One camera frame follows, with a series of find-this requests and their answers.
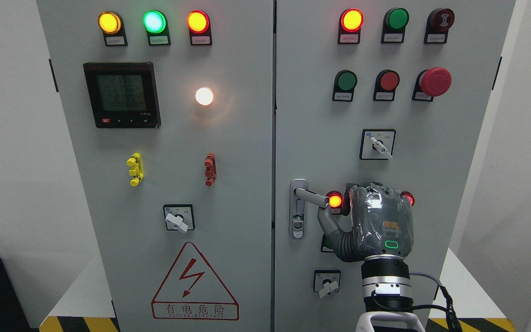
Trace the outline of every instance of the yellow terminal block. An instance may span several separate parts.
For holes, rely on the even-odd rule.
[[[130,185],[136,187],[145,178],[141,154],[133,153],[132,156],[130,156],[130,158],[128,158],[126,161],[126,164],[130,167],[130,170],[128,170],[128,175],[133,177],[130,180]]]

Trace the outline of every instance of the digital power meter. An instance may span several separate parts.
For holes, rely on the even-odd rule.
[[[97,128],[161,126],[153,63],[83,64]]]

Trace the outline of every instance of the warning sign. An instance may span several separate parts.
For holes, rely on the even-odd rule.
[[[183,244],[151,309],[155,319],[239,319],[239,304],[192,242]]]

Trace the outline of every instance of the lightning bolt symbol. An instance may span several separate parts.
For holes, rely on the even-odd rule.
[[[188,263],[188,266],[186,267],[186,269],[183,270],[182,275],[179,276],[179,280],[184,280],[184,279],[196,277],[196,280],[194,280],[194,282],[192,282],[192,285],[190,286],[190,288],[188,288],[187,290],[183,291],[182,298],[185,298],[186,296],[190,295],[190,290],[192,289],[192,287],[194,287],[196,282],[198,282],[198,280],[200,280],[200,278],[202,278],[202,276],[206,272],[206,271],[204,271],[204,272],[201,272],[201,273],[194,273],[194,274],[186,275],[186,273],[188,273],[188,271],[190,271],[190,269],[194,266],[195,263],[196,263],[196,259],[195,258],[190,259],[190,263]]]

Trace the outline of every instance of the white switch handle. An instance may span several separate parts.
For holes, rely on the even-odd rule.
[[[392,159],[392,155],[390,155],[388,149],[384,146],[383,143],[381,143],[381,141],[378,141],[376,138],[374,138],[374,136],[370,136],[370,140],[372,141],[372,145],[379,153],[385,155],[385,157],[388,159]]]
[[[173,228],[177,229],[180,233],[185,234],[188,232],[188,225],[183,222],[182,217],[168,213],[167,216],[165,216],[165,222],[173,225]]]
[[[338,290],[339,290],[339,282],[337,282],[337,280],[333,282],[325,282],[323,284],[323,288],[319,290],[319,298],[330,296],[331,293],[337,292]]]

